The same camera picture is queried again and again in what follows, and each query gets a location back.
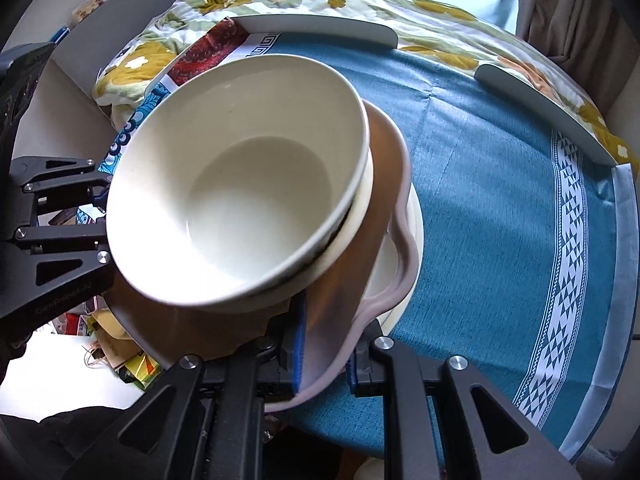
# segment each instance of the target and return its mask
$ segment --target cream ceramic bowl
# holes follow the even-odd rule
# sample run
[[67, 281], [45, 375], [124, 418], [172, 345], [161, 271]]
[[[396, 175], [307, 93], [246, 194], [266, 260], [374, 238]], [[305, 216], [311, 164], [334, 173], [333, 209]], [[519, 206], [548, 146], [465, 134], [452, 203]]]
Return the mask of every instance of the cream ceramic bowl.
[[205, 72], [146, 118], [118, 165], [115, 263], [144, 296], [175, 306], [273, 287], [328, 244], [368, 151], [362, 100], [320, 62], [258, 56]]

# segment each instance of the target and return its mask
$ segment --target bowl bottom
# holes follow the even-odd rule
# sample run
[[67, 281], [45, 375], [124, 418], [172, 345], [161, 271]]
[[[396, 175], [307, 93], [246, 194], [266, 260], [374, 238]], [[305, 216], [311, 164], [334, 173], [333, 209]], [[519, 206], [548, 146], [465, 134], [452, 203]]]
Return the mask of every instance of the bowl bottom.
[[319, 157], [282, 137], [244, 140], [219, 155], [188, 197], [193, 247], [221, 272], [256, 280], [298, 250], [332, 211]]

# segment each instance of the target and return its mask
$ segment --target curtain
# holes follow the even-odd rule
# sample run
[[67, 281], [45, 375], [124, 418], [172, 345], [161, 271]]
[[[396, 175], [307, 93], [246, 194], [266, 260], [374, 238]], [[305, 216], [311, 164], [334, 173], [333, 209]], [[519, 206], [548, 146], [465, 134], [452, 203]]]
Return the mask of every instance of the curtain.
[[545, 54], [604, 115], [640, 56], [640, 45], [609, 0], [519, 0], [516, 35]]

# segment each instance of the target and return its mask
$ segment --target blue patterned fabric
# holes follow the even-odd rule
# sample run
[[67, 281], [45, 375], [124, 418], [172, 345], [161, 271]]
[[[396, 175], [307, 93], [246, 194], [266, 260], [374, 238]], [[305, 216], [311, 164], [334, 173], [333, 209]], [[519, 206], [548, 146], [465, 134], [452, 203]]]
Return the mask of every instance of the blue patterned fabric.
[[[389, 114], [409, 147], [424, 254], [414, 296], [390, 335], [421, 355], [465, 355], [575, 458], [606, 412], [634, 322], [630, 168], [592, 164], [541, 118], [414, 54], [308, 34], [281, 34], [270, 50], [277, 52], [339, 70]], [[167, 94], [162, 85], [149, 94], [101, 170], [113, 173]], [[287, 416], [302, 430], [382, 456], [381, 399], [355, 399], [343, 376]]]

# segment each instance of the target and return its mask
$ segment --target bowl rim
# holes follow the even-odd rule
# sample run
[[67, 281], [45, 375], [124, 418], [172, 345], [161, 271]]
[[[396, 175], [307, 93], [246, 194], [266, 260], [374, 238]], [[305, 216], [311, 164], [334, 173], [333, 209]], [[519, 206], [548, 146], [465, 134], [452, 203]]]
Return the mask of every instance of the bowl rim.
[[135, 149], [132, 150], [132, 148], [137, 144], [139, 144], [140, 142], [143, 142], [142, 140], [137, 140], [137, 139], [142, 138], [141, 133], [143, 133], [144, 131], [146, 131], [146, 129], [150, 127], [148, 126], [147, 128], [145, 128], [146, 124], [150, 124], [149, 119], [155, 114], [163, 113], [163, 112], [159, 112], [159, 110], [170, 109], [167, 103], [171, 103], [172, 98], [174, 96], [179, 95], [180, 92], [184, 94], [185, 92], [188, 92], [190, 88], [195, 88], [196, 81], [200, 81], [200, 83], [202, 83], [202, 80], [204, 78], [216, 78], [216, 75], [219, 75], [221, 71], [222, 73], [225, 73], [225, 72], [236, 70], [238, 64], [243, 64], [243, 65], [249, 65], [250, 63], [257, 64], [257, 65], [262, 65], [264, 63], [286, 64], [290, 62], [290, 60], [294, 60], [296, 63], [315, 65], [316, 68], [329, 71], [337, 79], [337, 81], [342, 83], [342, 85], [344, 85], [347, 88], [347, 90], [354, 97], [355, 102], [359, 108], [360, 119], [362, 124], [362, 142], [360, 146], [360, 153], [358, 154], [358, 159], [357, 159], [356, 165], [354, 166], [354, 171], [351, 174], [350, 180], [348, 181], [348, 184], [344, 189], [342, 195], [340, 196], [340, 199], [338, 200], [337, 204], [334, 206], [332, 211], [324, 218], [324, 220], [322, 221], [320, 226], [315, 230], [315, 232], [313, 232], [313, 234], [299, 248], [297, 248], [297, 250], [295, 250], [292, 254], [290, 254], [285, 260], [280, 262], [277, 266], [273, 267], [270, 271], [264, 273], [260, 278], [256, 280], [247, 280], [241, 283], [241, 285], [236, 286], [235, 288], [232, 288], [231, 290], [228, 290], [223, 294], [215, 294], [216, 289], [210, 288], [210, 289], [207, 289], [207, 291], [209, 292], [209, 294], [207, 294], [207, 297], [203, 297], [199, 300], [181, 301], [179, 298], [164, 297], [162, 292], [166, 289], [162, 286], [161, 283], [160, 283], [160, 286], [155, 286], [151, 288], [152, 290], [147, 290], [146, 286], [140, 286], [139, 283], [136, 283], [135, 272], [133, 273], [133, 279], [131, 279], [130, 270], [135, 269], [136, 264], [125, 265], [125, 267], [129, 270], [124, 270], [124, 271], [122, 269], [122, 266], [119, 264], [118, 260], [120, 260], [120, 262], [123, 261], [123, 258], [122, 258], [123, 254], [127, 254], [127, 253], [130, 254], [132, 251], [130, 250], [130, 247], [128, 246], [128, 244], [118, 243], [117, 241], [118, 235], [116, 234], [116, 232], [120, 229], [126, 228], [126, 225], [127, 225], [126, 219], [131, 218], [132, 212], [126, 211], [125, 208], [123, 207], [119, 208], [118, 202], [116, 202], [116, 215], [114, 216], [113, 213], [110, 213], [109, 202], [112, 202], [114, 191], [116, 192], [115, 195], [117, 200], [118, 194], [122, 193], [121, 191], [119, 191], [120, 187], [126, 186], [126, 180], [123, 182], [123, 179], [125, 177], [121, 176], [121, 175], [124, 175], [124, 172], [115, 171], [113, 175], [113, 181], [111, 183], [108, 202], [107, 202], [107, 215], [106, 215], [107, 237], [110, 240], [111, 254], [113, 256], [115, 263], [120, 269], [120, 272], [122, 273], [123, 277], [127, 280], [127, 282], [133, 288], [135, 288], [138, 292], [140, 292], [140, 294], [143, 294], [144, 296], [151, 298], [152, 300], [158, 301], [160, 303], [164, 303], [172, 306], [181, 306], [181, 307], [213, 306], [214, 304], [218, 304], [218, 303], [225, 303], [229, 301], [240, 300], [245, 296], [256, 294], [260, 290], [267, 288], [268, 286], [272, 285], [273, 282], [277, 280], [279, 276], [286, 274], [288, 270], [298, 266], [300, 263], [302, 263], [302, 261], [304, 261], [309, 256], [309, 254], [314, 252], [314, 250], [318, 249], [323, 239], [327, 235], [329, 235], [332, 232], [332, 230], [339, 227], [340, 220], [344, 217], [351, 202], [353, 201], [353, 197], [356, 193], [356, 190], [358, 189], [360, 180], [362, 178], [362, 174], [364, 172], [364, 169], [367, 163], [367, 156], [369, 153], [369, 119], [367, 116], [367, 111], [365, 109], [363, 99], [360, 97], [357, 90], [354, 88], [353, 84], [351, 84], [351, 82], [347, 78], [345, 78], [345, 76], [343, 76], [341, 73], [339, 73], [336, 69], [332, 68], [331, 66], [328, 66], [325, 63], [322, 63], [320, 61], [317, 61], [315, 59], [311, 59], [308, 57], [296, 56], [293, 54], [265, 54], [263, 56], [245, 57], [242, 59], [233, 60], [231, 62], [216, 66], [210, 70], [207, 70], [206, 72], [203, 72], [197, 75], [195, 78], [191, 79], [184, 85], [180, 86], [177, 90], [172, 92], [171, 95], [169, 95], [165, 100], [163, 100], [149, 114], [146, 120], [140, 125], [136, 134], [131, 137], [131, 140], [129, 141], [129, 145], [127, 147], [127, 151], [122, 155], [122, 159], [120, 160], [118, 166], [119, 166], [119, 169], [122, 169], [123, 164], [126, 167], [127, 161], [133, 160], [132, 158], [130, 158], [130, 155], [128, 154], [132, 153], [133, 155], [135, 155], [136, 150]]

